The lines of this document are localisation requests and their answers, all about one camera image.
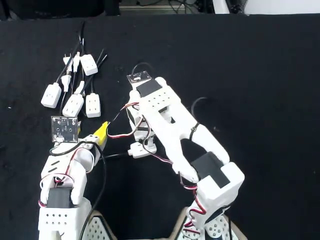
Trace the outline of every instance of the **yellow connector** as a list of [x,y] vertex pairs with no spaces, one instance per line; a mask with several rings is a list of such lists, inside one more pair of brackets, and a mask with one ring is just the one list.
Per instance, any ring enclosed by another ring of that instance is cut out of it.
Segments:
[[108,127],[108,122],[106,121],[93,134],[93,135],[99,137],[99,142],[98,142],[99,146],[102,146],[107,139],[107,127]]

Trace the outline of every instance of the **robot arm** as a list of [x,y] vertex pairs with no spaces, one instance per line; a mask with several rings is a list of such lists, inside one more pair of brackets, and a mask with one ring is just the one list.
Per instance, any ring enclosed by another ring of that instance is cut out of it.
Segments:
[[[138,103],[135,108],[131,106],[127,109],[130,112],[128,115],[133,116],[130,117],[131,127],[136,128],[135,124],[143,118],[152,129],[152,136],[156,135],[163,144],[174,172],[197,184],[195,201],[187,210],[182,233],[185,237],[190,232],[202,236],[205,227],[222,215],[235,200],[245,176],[235,163],[230,162],[228,153],[209,130],[188,112],[162,77],[133,79],[128,76],[128,79],[132,85],[130,102]],[[144,134],[137,131],[135,140],[140,141],[141,145],[141,139],[145,136],[146,130]],[[190,164],[183,154],[181,139],[190,139],[207,153]]]
[[[106,145],[104,123],[94,134],[79,141],[94,142],[103,150]],[[57,144],[51,152],[63,153],[77,143]],[[59,156],[50,155],[41,172],[39,240],[78,240],[91,210],[90,201],[83,197],[87,173],[100,158],[91,143],[83,143],[73,151]]]

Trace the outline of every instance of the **black tablecloth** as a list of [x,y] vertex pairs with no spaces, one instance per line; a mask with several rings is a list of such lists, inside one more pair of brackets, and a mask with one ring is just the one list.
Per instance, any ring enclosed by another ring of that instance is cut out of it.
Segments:
[[[81,21],[0,22],[1,239],[38,237],[40,173],[52,146],[50,116],[58,114],[40,101]],[[111,120],[129,99],[126,74],[149,62],[186,107],[210,97],[196,115],[245,174],[230,212],[239,228],[249,239],[307,239],[318,232],[319,24],[320,15],[87,19],[87,51],[97,57],[105,48],[108,60],[94,80],[102,116],[84,118],[80,135]],[[129,130],[125,114],[110,129]],[[105,154],[125,152],[132,142],[110,140]],[[183,146],[194,160],[190,145]],[[168,237],[193,200],[171,167],[152,157],[110,160],[107,167],[97,209],[115,235]],[[101,185],[99,163],[86,185],[92,203]]]

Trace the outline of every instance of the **white plug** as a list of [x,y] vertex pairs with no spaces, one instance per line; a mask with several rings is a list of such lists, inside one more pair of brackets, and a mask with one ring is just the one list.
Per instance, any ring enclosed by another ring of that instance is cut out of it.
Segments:
[[47,108],[55,109],[61,95],[61,87],[57,82],[49,84],[44,91],[41,104]]
[[98,72],[97,64],[91,54],[81,56],[80,61],[86,76],[96,74]]
[[63,91],[67,93],[69,91],[69,84],[71,82],[71,75],[62,76],[61,82],[63,84]]
[[74,91],[75,94],[80,94],[82,89],[84,89],[85,86],[85,81],[80,81],[79,86],[76,88],[76,90]]
[[81,94],[72,94],[62,110],[62,115],[65,117],[78,116],[84,102],[84,98]]
[[[65,57],[63,58],[64,65],[67,65],[69,59],[70,59],[69,56],[65,56]],[[72,72],[72,63],[73,63],[73,59],[71,59],[69,65],[68,65],[68,67],[67,67],[67,69],[66,69],[67,72]]]
[[73,58],[73,72],[76,73],[78,71],[78,66],[80,62],[80,52],[78,51]]
[[[157,152],[157,147],[155,144],[152,144],[151,146],[145,145],[145,148],[153,154],[155,154]],[[136,141],[135,143],[132,143],[130,145],[130,149],[128,150],[128,154],[129,154],[129,156],[132,156],[134,159],[139,159],[139,158],[150,155],[150,153],[148,151],[146,151],[144,149],[144,147],[142,146],[142,144],[140,142]]]
[[100,98],[98,94],[91,93],[85,97],[85,113],[88,118],[101,116]]

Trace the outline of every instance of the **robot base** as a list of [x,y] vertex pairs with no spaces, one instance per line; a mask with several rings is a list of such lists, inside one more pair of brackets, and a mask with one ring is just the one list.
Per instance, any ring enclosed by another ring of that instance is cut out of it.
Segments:
[[[153,240],[229,240],[229,226],[228,217],[221,215],[216,219],[208,222],[205,225],[205,236],[193,234],[183,231],[186,223],[186,211],[184,208],[177,219],[173,231],[168,238],[157,238]],[[239,228],[231,222],[232,240],[248,240],[246,236],[239,230]],[[90,224],[85,229],[82,240],[117,240],[112,233],[109,225],[103,216],[95,211],[92,214]]]
[[[193,234],[192,232],[183,231],[184,224],[186,223],[186,211],[185,207],[175,226],[173,232],[169,238],[161,238],[167,240],[229,240],[229,227],[228,227],[228,217],[225,215],[219,216],[216,219],[208,222],[205,225],[206,233],[204,236],[199,234]],[[239,230],[239,228],[231,222],[232,230],[232,240],[248,240],[246,236]]]

